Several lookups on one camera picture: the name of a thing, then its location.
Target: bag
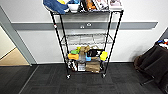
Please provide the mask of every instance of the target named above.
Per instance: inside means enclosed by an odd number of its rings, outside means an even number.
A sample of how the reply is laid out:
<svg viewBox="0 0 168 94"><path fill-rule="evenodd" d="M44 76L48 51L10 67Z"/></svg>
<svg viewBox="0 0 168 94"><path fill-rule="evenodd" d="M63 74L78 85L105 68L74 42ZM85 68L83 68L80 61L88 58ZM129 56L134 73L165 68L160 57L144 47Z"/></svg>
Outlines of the bag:
<svg viewBox="0 0 168 94"><path fill-rule="evenodd" d="M99 47L97 45L94 45L91 47L91 49L87 52L87 57L96 57L98 56L98 51L104 51L103 49L99 49Z"/></svg>
<svg viewBox="0 0 168 94"><path fill-rule="evenodd" d="M68 9L68 4L72 4L74 1L71 0L67 4L61 4L57 0L43 0L43 4L49 11L56 11L59 14L65 14L66 9Z"/></svg>

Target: white box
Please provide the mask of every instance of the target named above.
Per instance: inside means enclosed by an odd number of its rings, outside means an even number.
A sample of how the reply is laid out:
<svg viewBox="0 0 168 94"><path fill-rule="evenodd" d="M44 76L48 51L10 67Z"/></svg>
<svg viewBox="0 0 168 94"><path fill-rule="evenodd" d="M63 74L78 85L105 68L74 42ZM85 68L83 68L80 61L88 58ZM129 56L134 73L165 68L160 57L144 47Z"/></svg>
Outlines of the white box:
<svg viewBox="0 0 168 94"><path fill-rule="evenodd" d="M78 71L85 71L85 63L78 63Z"/></svg>

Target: storage box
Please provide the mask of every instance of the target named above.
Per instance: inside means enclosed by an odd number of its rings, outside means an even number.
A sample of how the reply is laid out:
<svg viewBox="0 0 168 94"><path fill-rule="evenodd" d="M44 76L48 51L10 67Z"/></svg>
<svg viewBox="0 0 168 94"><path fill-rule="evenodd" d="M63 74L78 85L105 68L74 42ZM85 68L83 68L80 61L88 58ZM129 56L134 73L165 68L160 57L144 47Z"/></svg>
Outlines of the storage box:
<svg viewBox="0 0 168 94"><path fill-rule="evenodd" d="M94 73L99 73L99 71L100 71L100 62L98 62L98 61L87 62L85 69L86 69L86 71L91 71L91 72L94 72Z"/></svg>

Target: shelf post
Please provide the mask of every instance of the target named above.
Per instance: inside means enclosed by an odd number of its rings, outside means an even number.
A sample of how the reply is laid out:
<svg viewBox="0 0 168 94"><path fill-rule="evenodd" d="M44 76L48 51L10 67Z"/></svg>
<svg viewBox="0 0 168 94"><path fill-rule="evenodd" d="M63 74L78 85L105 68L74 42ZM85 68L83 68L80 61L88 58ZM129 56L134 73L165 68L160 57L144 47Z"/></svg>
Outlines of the shelf post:
<svg viewBox="0 0 168 94"><path fill-rule="evenodd" d="M66 38L66 35L65 35L65 29L64 29L64 24L63 24L63 20L62 20L61 14L60 14L60 20L61 20L62 31L63 31L63 34L64 34L64 39L65 39L65 45L66 45L66 48L67 48L67 53L69 53L68 44L67 44L67 38Z"/></svg>
<svg viewBox="0 0 168 94"><path fill-rule="evenodd" d="M57 25L56 25L56 22L55 22L55 19L54 19L53 12L50 11L50 14L51 14L51 17L52 17L52 20L53 20L53 23L54 23L54 28L55 28L55 31L56 31L56 34L57 34L57 38L58 38L58 41L59 41L59 46L61 48L61 52L62 52L62 56L63 56L63 59L64 59L64 63L65 63L66 70L67 70L67 76L68 76L69 75L68 65L67 65L67 62L66 62L66 58L65 58L65 55L64 55L63 48L62 48L62 44L61 44L60 36L59 36L59 33L58 33Z"/></svg>
<svg viewBox="0 0 168 94"><path fill-rule="evenodd" d="M114 43L115 43L116 36L117 36L118 30L119 30L119 27L120 27L120 23L121 23L121 18L122 18L123 12L124 12L124 10L121 10L121 11L120 11L120 18L119 18L119 21L118 21L118 23L117 23L117 28L116 28L116 31L115 31L113 43L112 43L112 46L111 46L111 50L110 50L110 54L109 54L109 57L108 57L108 62L107 62L107 65L106 65L104 74L106 74L106 71L107 71L108 63L109 63L109 61L110 61L111 53L112 53L112 51L113 51Z"/></svg>
<svg viewBox="0 0 168 94"><path fill-rule="evenodd" d="M108 31L107 31L107 35L106 35L106 41L105 41L104 51L105 51L106 45L107 45L107 40L108 40L108 36L109 36L109 31L110 31L110 26L111 26L112 15L113 15L113 12L110 12L110 19L109 19L109 22L108 22L108 28L107 28Z"/></svg>

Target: green object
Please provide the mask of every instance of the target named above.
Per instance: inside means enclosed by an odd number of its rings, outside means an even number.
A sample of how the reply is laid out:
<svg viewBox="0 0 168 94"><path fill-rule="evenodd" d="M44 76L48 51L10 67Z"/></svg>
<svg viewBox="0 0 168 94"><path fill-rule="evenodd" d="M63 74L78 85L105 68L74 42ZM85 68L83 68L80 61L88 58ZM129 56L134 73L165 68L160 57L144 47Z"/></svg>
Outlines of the green object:
<svg viewBox="0 0 168 94"><path fill-rule="evenodd" d="M71 54L78 54L78 51L72 50L72 51L71 51Z"/></svg>

